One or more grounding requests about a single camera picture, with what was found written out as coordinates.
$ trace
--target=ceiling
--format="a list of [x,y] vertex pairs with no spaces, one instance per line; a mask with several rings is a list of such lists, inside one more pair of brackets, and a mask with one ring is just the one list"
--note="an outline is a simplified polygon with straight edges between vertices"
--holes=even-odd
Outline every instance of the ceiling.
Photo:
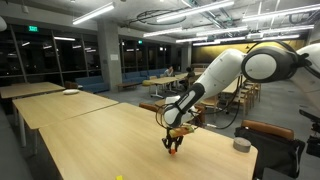
[[[94,9],[97,9],[111,1],[112,0],[76,0],[76,3],[72,3],[70,2],[70,0],[24,0],[27,6],[74,15],[75,18]],[[320,0],[234,0],[235,3],[233,6],[211,11],[213,16],[206,12],[188,16],[186,18],[181,18],[176,20],[176,22],[169,22],[172,24],[157,24],[156,18],[152,16],[156,16],[161,13],[167,13],[173,10],[188,8],[188,6],[183,4],[181,0],[162,1],[163,2],[161,2],[160,0],[113,0],[113,2],[115,2],[115,9],[105,13],[104,15],[101,15],[99,18],[113,20],[117,22],[120,27],[138,29],[146,32],[182,27],[184,29],[183,32],[170,34],[170,36],[179,39],[196,37],[195,34],[197,32],[201,32],[204,30],[218,29],[218,27],[214,25],[213,19],[220,24],[221,28],[231,28],[247,25],[252,31],[259,29],[288,27],[294,25],[289,22],[288,16],[276,17],[273,22],[271,19],[261,19],[259,22],[242,22],[241,19],[244,15],[249,16],[256,15],[258,13],[260,3],[261,13],[275,11],[277,2],[279,2],[277,10],[290,9],[312,4],[320,4]],[[196,4],[198,4],[198,6],[202,6],[219,0],[184,1],[195,2]],[[21,0],[9,0],[9,3],[21,4]],[[140,18],[147,19],[139,21],[137,18],[139,14]],[[315,19],[308,19],[310,15],[311,14],[293,15],[292,19],[297,22],[301,19],[305,19],[309,21],[303,24],[312,24],[320,17],[319,15]]]

